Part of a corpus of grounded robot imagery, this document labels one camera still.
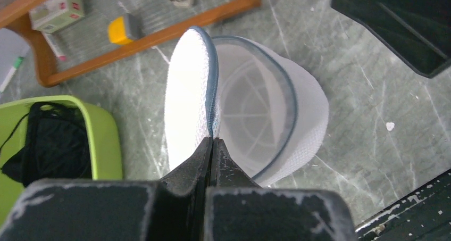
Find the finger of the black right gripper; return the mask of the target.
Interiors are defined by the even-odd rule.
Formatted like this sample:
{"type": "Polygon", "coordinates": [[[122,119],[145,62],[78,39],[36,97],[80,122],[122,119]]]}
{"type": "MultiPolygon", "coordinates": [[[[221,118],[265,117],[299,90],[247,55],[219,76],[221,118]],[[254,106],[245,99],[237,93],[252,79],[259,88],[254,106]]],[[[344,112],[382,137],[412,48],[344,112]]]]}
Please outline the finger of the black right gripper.
{"type": "Polygon", "coordinates": [[[450,0],[331,0],[416,74],[432,79],[450,67],[450,0]]]}

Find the white mesh laundry bag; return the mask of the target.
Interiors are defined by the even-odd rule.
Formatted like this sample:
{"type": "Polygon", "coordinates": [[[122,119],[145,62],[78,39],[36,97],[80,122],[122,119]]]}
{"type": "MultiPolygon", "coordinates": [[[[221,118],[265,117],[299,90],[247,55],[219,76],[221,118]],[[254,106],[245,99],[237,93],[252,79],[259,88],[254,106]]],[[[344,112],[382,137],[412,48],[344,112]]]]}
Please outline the white mesh laundry bag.
{"type": "Polygon", "coordinates": [[[220,138],[233,161],[266,187],[314,158],[328,120],[319,82],[264,45],[190,27],[174,48],[164,102],[170,170],[203,138],[220,138]]]}

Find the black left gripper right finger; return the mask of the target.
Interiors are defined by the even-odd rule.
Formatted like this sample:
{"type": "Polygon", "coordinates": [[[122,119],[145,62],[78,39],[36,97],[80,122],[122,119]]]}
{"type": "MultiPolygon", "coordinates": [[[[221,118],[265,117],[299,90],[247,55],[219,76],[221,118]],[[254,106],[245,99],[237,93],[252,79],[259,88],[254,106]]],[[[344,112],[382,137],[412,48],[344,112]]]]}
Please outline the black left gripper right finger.
{"type": "Polygon", "coordinates": [[[213,141],[205,194],[204,240],[357,240],[350,210],[337,193],[257,185],[213,141]]]}

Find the black bra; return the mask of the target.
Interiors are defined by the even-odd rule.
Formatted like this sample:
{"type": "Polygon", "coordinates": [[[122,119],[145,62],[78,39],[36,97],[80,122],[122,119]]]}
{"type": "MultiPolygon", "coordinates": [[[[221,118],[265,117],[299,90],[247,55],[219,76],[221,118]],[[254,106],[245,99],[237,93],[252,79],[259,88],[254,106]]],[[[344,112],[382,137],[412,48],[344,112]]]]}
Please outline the black bra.
{"type": "Polygon", "coordinates": [[[88,134],[81,111],[53,102],[36,102],[27,120],[24,146],[1,167],[23,187],[45,179],[92,178],[88,134]]]}

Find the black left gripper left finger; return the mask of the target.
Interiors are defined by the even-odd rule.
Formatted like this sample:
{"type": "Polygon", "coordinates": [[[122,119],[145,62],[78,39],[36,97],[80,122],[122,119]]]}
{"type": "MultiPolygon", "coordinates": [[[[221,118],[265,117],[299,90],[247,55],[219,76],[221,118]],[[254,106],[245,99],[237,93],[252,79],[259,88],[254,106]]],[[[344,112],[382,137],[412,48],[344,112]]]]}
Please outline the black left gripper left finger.
{"type": "Polygon", "coordinates": [[[157,181],[35,181],[1,226],[1,240],[202,240],[213,144],[204,138],[157,181]]]}

